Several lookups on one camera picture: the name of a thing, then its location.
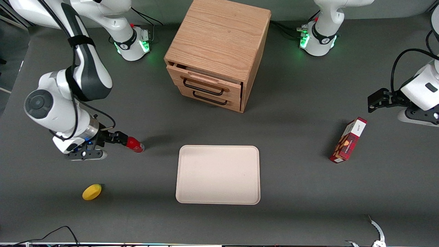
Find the yellow fruit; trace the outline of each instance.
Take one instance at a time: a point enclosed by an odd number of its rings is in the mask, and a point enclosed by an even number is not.
[[[102,191],[102,186],[100,184],[90,185],[83,192],[83,199],[86,201],[95,199]]]

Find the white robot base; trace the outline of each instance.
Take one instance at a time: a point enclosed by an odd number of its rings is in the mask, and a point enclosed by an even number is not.
[[[114,42],[117,52],[127,61],[141,59],[151,48],[148,30],[141,29],[140,27],[133,27],[133,30],[135,31],[134,39],[128,41],[131,44]]]
[[[297,31],[301,33],[300,36],[302,37],[299,48],[305,50],[312,56],[320,57],[326,55],[329,50],[334,47],[337,35],[335,35],[332,40],[329,38],[323,39],[322,42],[324,44],[321,44],[317,37],[314,36],[313,32],[310,31],[315,23],[315,21],[311,21],[302,25],[301,28],[297,28]]]

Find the beige tray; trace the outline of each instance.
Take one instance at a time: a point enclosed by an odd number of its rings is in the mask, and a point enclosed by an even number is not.
[[[259,150],[254,146],[181,147],[175,197],[180,203],[257,204]]]

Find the red bottle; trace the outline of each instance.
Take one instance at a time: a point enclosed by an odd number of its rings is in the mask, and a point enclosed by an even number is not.
[[[135,151],[136,153],[141,153],[145,150],[145,146],[140,141],[131,136],[128,137],[126,147]]]

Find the drawer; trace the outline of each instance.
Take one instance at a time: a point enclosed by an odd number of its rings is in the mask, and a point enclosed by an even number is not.
[[[207,94],[215,97],[233,102],[241,101],[241,85],[224,81],[211,76],[203,75],[194,71],[189,71],[177,67],[167,65],[166,69],[171,75],[172,81],[177,87],[183,87],[196,93]]]
[[[195,90],[192,90],[187,87],[178,87],[178,90],[180,90],[180,93],[186,97],[190,97],[196,100],[200,100],[212,105],[220,106],[223,108],[227,108],[236,112],[241,112],[241,101],[229,101],[221,98],[217,98],[216,96],[213,96],[211,94],[205,94],[201,93]]]

